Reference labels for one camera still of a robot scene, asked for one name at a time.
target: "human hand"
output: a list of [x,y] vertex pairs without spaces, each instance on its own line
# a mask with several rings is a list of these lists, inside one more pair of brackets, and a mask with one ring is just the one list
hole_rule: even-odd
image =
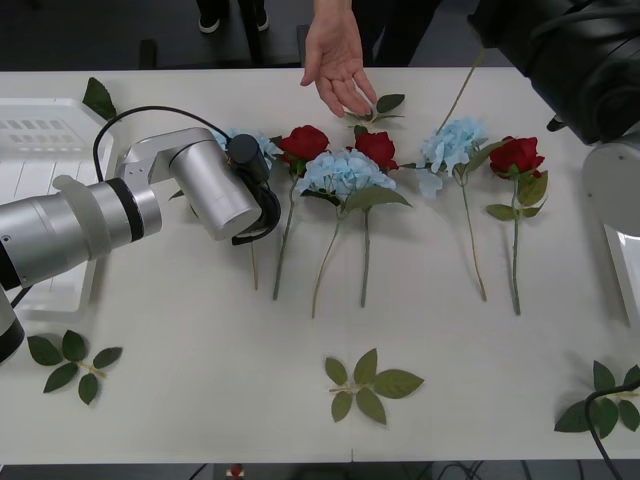
[[315,81],[320,98],[334,115],[344,117],[343,106],[357,115],[371,113],[371,106],[356,90],[358,85],[369,101],[376,103],[376,92],[364,73],[360,32],[350,2],[316,3],[304,70],[300,85],[306,87]]

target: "black shoe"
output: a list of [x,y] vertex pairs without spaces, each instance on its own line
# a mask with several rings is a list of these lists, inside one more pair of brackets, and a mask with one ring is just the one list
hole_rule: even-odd
[[215,18],[203,18],[200,16],[199,25],[202,33],[213,33],[220,26],[220,17]]
[[267,11],[264,8],[256,8],[256,21],[259,32],[264,32],[269,28],[269,15],[267,15]]

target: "green leaf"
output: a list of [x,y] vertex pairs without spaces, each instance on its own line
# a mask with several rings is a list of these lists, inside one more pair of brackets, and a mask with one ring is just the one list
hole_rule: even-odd
[[184,197],[184,192],[182,190],[177,191],[173,195],[169,197],[169,200],[173,200],[174,198]]
[[600,400],[598,405],[598,430],[600,438],[606,438],[618,423],[618,407],[608,398]]
[[624,376],[625,385],[630,385],[636,382],[640,382],[640,367],[638,367],[637,365],[631,367],[631,369]]
[[540,178],[531,176],[527,182],[520,182],[518,201],[525,207],[535,205],[544,198],[549,183],[549,172],[542,172]]
[[358,135],[362,135],[363,133],[369,133],[367,127],[363,127],[362,125],[356,125],[353,127],[353,134],[357,137]]
[[93,366],[96,368],[108,367],[117,361],[120,355],[122,355],[122,348],[120,347],[105,348],[93,359]]
[[62,354],[70,362],[79,362],[87,356],[84,339],[73,330],[67,330],[62,338]]
[[282,135],[278,135],[277,137],[271,137],[269,141],[273,143],[276,147],[279,147],[280,142],[282,141]]
[[542,210],[542,207],[538,207],[538,208],[523,208],[522,209],[522,214],[527,218],[533,218],[538,213],[540,213],[540,210]]
[[334,422],[339,422],[347,416],[349,410],[351,410],[351,404],[353,403],[353,397],[350,393],[340,392],[333,397],[331,403],[331,416]]
[[386,120],[388,118],[404,118],[404,115],[378,115],[373,123],[379,122],[380,120]]
[[632,432],[638,430],[640,426],[640,413],[636,406],[629,400],[621,400],[618,408],[620,409],[620,418],[624,426]]
[[399,107],[404,102],[404,95],[393,94],[380,97],[376,104],[376,110],[378,113],[388,113],[396,107]]
[[363,188],[351,195],[347,199],[347,204],[344,209],[347,213],[356,209],[365,211],[374,205],[382,205],[384,203],[401,203],[408,207],[411,206],[398,192],[376,185],[374,187]]
[[347,383],[347,370],[339,360],[336,360],[335,358],[327,358],[324,361],[324,370],[336,385],[342,386]]
[[331,204],[335,205],[336,207],[339,207],[340,205],[342,205],[342,202],[340,201],[340,199],[338,197],[336,197],[335,195],[331,195],[329,193],[320,193],[320,192],[315,192],[313,190],[305,190],[304,192],[302,192],[300,194],[301,197],[315,197],[315,198],[321,198],[322,200],[326,200],[327,202],[330,202]]
[[[587,416],[585,415],[585,401],[575,403],[571,405],[566,412],[560,417],[560,420],[556,423],[554,430],[556,432],[565,433],[581,433],[589,430],[587,424]],[[594,425],[597,425],[599,418],[598,404],[593,402],[591,404],[591,420]]]
[[82,103],[105,120],[111,120],[117,115],[116,107],[111,101],[111,95],[105,86],[93,77],[89,78]]
[[613,373],[600,362],[593,362],[593,386],[597,392],[609,390],[616,386]]
[[40,365],[51,367],[62,361],[62,354],[44,337],[33,336],[27,339],[31,357]]
[[385,370],[376,375],[373,390],[383,397],[404,398],[415,392],[424,380],[403,370]]
[[374,348],[365,353],[353,371],[353,379],[358,385],[368,385],[373,382],[378,368],[378,351]]
[[367,417],[372,418],[382,425],[387,424],[387,415],[384,413],[384,407],[378,396],[369,388],[362,388],[356,394],[356,403],[358,408]]
[[44,393],[53,392],[69,383],[78,373],[78,366],[75,363],[67,363],[56,368],[44,386]]
[[487,207],[487,213],[491,215],[493,218],[497,218],[498,220],[502,220],[503,222],[510,222],[511,220],[515,220],[516,214],[513,211],[513,208],[508,205],[489,205]]
[[467,172],[473,172],[474,170],[480,168],[480,166],[482,166],[482,164],[487,161],[487,159],[491,155],[491,152],[504,146],[507,142],[508,140],[503,142],[496,142],[484,147],[469,161],[469,163],[467,164]]
[[296,175],[301,177],[302,174],[307,170],[307,162],[304,160],[298,160],[296,162]]
[[87,373],[80,379],[78,395],[84,403],[89,405],[98,394],[98,379],[93,373]]

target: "artificial flower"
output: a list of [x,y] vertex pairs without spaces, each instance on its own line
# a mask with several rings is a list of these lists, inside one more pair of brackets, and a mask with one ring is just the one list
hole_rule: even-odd
[[423,143],[424,158],[417,163],[417,168],[424,168],[430,164],[431,171],[438,173],[444,163],[449,176],[452,176],[453,167],[469,163],[474,147],[486,142],[484,133],[482,123],[470,117],[447,123]]
[[420,192],[428,200],[435,200],[438,190],[442,189],[442,179],[427,169],[416,170],[416,177],[420,186]]
[[500,178],[508,179],[512,166],[518,173],[532,172],[536,178],[540,177],[538,167],[544,157],[538,155],[538,139],[507,137],[508,143],[491,152],[491,170]]
[[[276,155],[282,155],[284,152],[282,150],[280,150],[270,139],[269,137],[267,137],[266,135],[258,132],[250,132],[248,130],[243,130],[240,128],[231,128],[227,131],[227,135],[229,135],[231,138],[236,137],[240,134],[247,134],[247,135],[251,135],[253,138],[256,139],[256,141],[258,142],[258,145],[260,146],[260,151],[262,152],[262,155],[264,156],[264,160],[267,163],[267,167],[269,167],[269,170],[271,170],[271,160],[276,158]],[[220,144],[220,146],[222,147],[223,150],[227,149],[227,139],[225,137],[223,137],[222,135],[220,135],[218,132],[216,132],[215,130],[213,130],[213,136],[216,137],[216,142],[218,142]]]
[[328,146],[327,136],[311,125],[294,128],[291,135],[280,141],[280,148],[284,150],[282,160],[288,164],[296,159],[310,162]]
[[358,150],[326,152],[307,163],[307,173],[298,181],[296,190],[322,191],[341,201],[363,188],[380,186],[394,190],[396,182],[380,171],[380,167]]
[[355,148],[376,162],[384,172],[398,169],[398,164],[393,161],[396,148],[387,132],[356,135]]

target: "black cable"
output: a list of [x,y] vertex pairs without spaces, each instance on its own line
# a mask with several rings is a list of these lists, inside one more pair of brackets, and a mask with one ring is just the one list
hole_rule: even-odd
[[584,413],[587,419],[587,425],[589,426],[589,431],[591,432],[591,436],[593,437],[593,441],[596,442],[596,447],[598,447],[598,450],[600,450],[600,454],[604,459],[604,463],[607,464],[607,467],[609,467],[611,474],[614,476],[616,480],[623,480],[623,478],[622,478],[622,475],[620,475],[620,472],[618,472],[618,470],[616,469],[613,462],[611,461],[611,458],[609,458],[607,451],[602,446],[602,442],[600,441],[600,438],[596,433],[596,429],[593,425],[593,421],[591,420],[591,411],[590,411],[591,405],[596,399],[600,397],[604,397],[606,395],[612,395],[614,393],[633,392],[638,388],[640,388],[640,380],[634,383],[629,383],[627,385],[622,385],[620,387],[610,388],[609,390],[601,390],[599,392],[593,392],[591,395],[587,397],[587,399],[584,402],[584,410],[585,410]]
[[478,462],[475,467],[473,466],[471,467],[471,474],[467,475],[467,480],[473,480],[474,478],[478,477],[477,475],[478,470],[480,470],[480,467],[482,466],[483,463],[484,463],[484,460]]
[[227,142],[231,141],[231,137],[229,137],[229,135],[227,135],[223,130],[219,129],[218,127],[216,127],[212,123],[207,122],[203,118],[200,118],[199,116],[194,115],[193,113],[189,113],[189,112],[186,112],[184,110],[180,110],[179,108],[163,107],[163,106],[159,106],[159,105],[150,105],[150,106],[146,106],[146,107],[132,108],[131,110],[127,110],[125,112],[122,112],[122,113],[116,115],[115,117],[113,117],[111,120],[109,120],[106,123],[106,125],[104,127],[102,127],[102,129],[98,132],[98,135],[96,136],[96,139],[93,142],[93,164],[96,167],[96,177],[98,178],[98,182],[104,182],[104,176],[102,175],[102,170],[100,168],[100,158],[98,157],[98,147],[100,146],[100,141],[102,140],[102,137],[104,137],[104,134],[107,133],[107,130],[109,130],[113,126],[114,123],[119,122],[124,117],[128,117],[129,115],[133,115],[134,113],[146,112],[146,111],[149,111],[149,110],[160,110],[160,111],[163,111],[163,112],[173,112],[173,113],[178,113],[180,115],[184,115],[185,117],[192,118],[192,119],[197,120],[198,122],[206,125],[210,129],[215,130],[216,132],[218,132],[220,135],[222,135],[224,138],[227,139]]
[[16,298],[14,298],[13,302],[11,302],[11,308],[16,308],[18,306],[18,304],[22,301],[24,296],[27,293],[29,293],[29,290],[31,290],[31,287],[23,288],[22,290],[20,290],[18,295],[16,295]]
[[193,472],[193,475],[191,475],[189,477],[189,480],[193,480],[194,478],[196,478],[198,476],[198,474],[204,470],[204,467],[206,467],[207,465],[209,465],[208,463],[203,463],[202,465],[200,465],[200,468],[198,468],[198,470],[196,470],[195,472]]
[[580,473],[580,480],[584,480],[584,470],[582,469],[582,462],[580,460],[576,460],[578,462],[578,472]]
[[640,8],[638,7],[610,7],[599,8],[597,10],[589,10],[586,12],[570,13],[551,20],[548,20],[541,25],[538,25],[531,32],[531,41],[535,42],[538,38],[546,35],[549,32],[557,30],[558,28],[573,23],[586,22],[588,20],[602,20],[605,18],[621,18],[629,16],[640,15]]
[[526,460],[520,460],[520,464],[522,465],[522,470],[524,470],[524,477],[527,480],[533,480],[531,478],[531,472],[529,471],[529,465],[527,465],[527,461]]

